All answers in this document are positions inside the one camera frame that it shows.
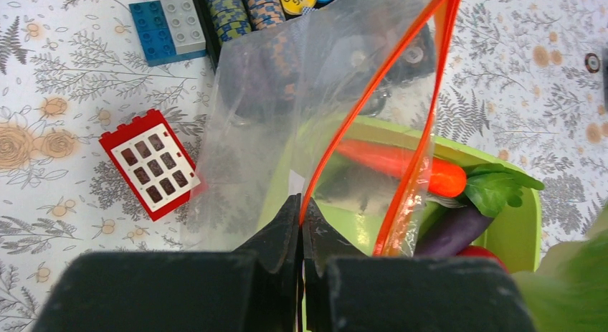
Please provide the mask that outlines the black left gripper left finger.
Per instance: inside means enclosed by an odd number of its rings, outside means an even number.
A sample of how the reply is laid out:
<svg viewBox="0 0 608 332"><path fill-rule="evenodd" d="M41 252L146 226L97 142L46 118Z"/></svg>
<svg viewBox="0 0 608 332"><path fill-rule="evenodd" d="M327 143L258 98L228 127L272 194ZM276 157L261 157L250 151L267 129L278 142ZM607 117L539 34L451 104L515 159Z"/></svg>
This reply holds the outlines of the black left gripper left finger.
<svg viewBox="0 0 608 332"><path fill-rule="evenodd" d="M300 198L231 252L91 252L36 331L301 331Z"/></svg>

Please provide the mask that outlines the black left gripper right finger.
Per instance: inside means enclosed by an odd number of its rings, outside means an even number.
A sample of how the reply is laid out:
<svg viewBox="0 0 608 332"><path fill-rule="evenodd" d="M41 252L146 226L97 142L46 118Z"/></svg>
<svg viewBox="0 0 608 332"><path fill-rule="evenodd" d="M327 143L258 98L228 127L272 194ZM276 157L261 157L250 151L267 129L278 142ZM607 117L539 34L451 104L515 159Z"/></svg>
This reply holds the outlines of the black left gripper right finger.
<svg viewBox="0 0 608 332"><path fill-rule="evenodd" d="M302 225L307 331L533 331L513 278L485 257L369 257L311 201Z"/></svg>

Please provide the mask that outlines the clear zip top bag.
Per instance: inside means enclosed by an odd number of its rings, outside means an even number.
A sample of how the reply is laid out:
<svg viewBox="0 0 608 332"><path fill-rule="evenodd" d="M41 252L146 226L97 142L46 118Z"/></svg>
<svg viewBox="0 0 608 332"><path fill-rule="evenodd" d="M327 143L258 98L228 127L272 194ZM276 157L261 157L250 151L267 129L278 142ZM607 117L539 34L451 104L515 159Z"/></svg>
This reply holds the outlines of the clear zip top bag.
<svg viewBox="0 0 608 332"><path fill-rule="evenodd" d="M304 215L329 160L363 120L388 74L432 25L430 53L399 107L421 113L414 161L397 173L375 247L399 250L415 225L428 177L438 95L462 0L335 0L222 47L196 172L207 183L189 201L188 251L231 251L274 218L291 195Z"/></svg>

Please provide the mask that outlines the green toy cabbage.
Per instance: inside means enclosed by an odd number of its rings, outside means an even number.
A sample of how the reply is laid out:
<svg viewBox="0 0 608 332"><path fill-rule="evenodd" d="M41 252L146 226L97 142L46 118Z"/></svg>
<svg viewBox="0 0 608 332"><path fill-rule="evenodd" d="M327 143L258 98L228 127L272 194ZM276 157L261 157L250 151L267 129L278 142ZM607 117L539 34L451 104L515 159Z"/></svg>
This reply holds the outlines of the green toy cabbage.
<svg viewBox="0 0 608 332"><path fill-rule="evenodd" d="M582 241L560 242L512 274L537 331L607 330L607 210Z"/></svg>

